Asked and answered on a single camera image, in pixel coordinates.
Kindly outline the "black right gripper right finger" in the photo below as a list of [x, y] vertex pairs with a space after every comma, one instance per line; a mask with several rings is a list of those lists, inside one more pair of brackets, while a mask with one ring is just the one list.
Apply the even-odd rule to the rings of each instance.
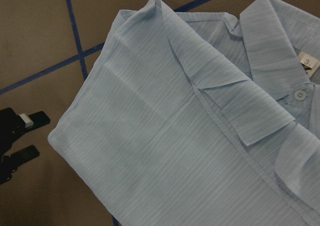
[[24, 122], [25, 130], [35, 130], [45, 125], [48, 125], [51, 122], [51, 119], [47, 116], [47, 114], [44, 111], [38, 111], [29, 115], [27, 115], [26, 113], [22, 113], [18, 116]]

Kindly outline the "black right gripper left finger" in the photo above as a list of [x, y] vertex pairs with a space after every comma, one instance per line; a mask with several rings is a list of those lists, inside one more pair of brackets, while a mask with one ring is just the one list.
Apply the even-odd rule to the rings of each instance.
[[4, 169], [17, 169], [21, 165], [40, 156], [40, 152], [34, 145], [25, 147], [12, 153], [10, 156], [3, 157], [2, 167]]

